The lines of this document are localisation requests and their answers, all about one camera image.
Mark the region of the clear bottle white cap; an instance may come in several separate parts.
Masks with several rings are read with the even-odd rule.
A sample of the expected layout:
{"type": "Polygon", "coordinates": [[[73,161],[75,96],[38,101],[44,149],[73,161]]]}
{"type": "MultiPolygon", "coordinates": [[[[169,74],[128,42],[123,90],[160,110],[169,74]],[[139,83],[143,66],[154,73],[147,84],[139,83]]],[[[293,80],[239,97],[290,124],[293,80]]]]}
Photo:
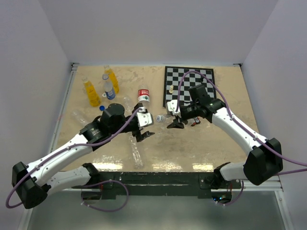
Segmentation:
{"type": "MultiPolygon", "coordinates": [[[[163,123],[166,126],[168,126],[170,123],[172,123],[174,118],[175,116],[172,116],[170,114],[164,114],[164,115],[157,115],[155,120],[158,123],[163,123]]],[[[189,119],[188,121],[185,122],[184,126],[191,126],[193,122],[194,122],[193,119],[189,119]]]]}

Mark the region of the yellow tea bottle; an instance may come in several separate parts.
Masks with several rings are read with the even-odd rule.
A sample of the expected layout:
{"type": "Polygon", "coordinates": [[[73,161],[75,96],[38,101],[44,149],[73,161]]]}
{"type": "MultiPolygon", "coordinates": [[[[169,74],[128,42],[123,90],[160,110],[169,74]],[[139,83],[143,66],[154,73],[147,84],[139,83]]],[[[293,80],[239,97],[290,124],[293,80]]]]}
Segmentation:
{"type": "Polygon", "coordinates": [[[115,91],[115,94],[119,93],[119,84],[118,84],[118,80],[115,76],[114,71],[112,70],[112,68],[109,65],[104,65],[104,73],[109,75],[110,80],[113,83],[113,88],[115,91]]]}

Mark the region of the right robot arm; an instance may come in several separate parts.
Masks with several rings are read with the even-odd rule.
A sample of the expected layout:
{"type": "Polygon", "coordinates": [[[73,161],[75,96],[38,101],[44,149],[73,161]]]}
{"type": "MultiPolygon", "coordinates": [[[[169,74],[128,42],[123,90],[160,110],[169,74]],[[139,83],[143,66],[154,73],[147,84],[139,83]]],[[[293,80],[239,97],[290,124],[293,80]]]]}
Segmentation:
{"type": "Polygon", "coordinates": [[[225,188],[231,180],[248,180],[260,185],[283,169],[281,144],[275,139],[267,139],[238,119],[220,99],[212,99],[203,85],[189,89],[192,102],[180,105],[178,100],[166,104],[168,114],[175,119],[168,128],[184,128],[189,119],[201,117],[219,127],[230,136],[246,153],[247,159],[241,163],[225,163],[214,170],[214,184],[225,188]]]}

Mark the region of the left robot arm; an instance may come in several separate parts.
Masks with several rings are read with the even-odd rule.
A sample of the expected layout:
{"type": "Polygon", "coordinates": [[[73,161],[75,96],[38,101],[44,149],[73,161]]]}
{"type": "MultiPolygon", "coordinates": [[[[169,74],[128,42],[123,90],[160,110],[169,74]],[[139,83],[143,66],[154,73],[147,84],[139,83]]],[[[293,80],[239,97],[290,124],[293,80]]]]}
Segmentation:
{"type": "Polygon", "coordinates": [[[66,172],[63,168],[109,143],[120,133],[131,133],[137,142],[141,142],[153,135],[149,131],[141,132],[144,127],[153,124],[152,114],[141,103],[134,107],[129,116],[125,116],[125,108],[121,104],[112,103],[57,150],[29,164],[21,161],[15,164],[12,168],[13,189],[7,197],[6,207],[16,207],[9,204],[13,193],[18,195],[24,208],[31,209],[60,190],[75,186],[96,187],[99,172],[92,164],[86,163],[66,172]]]}

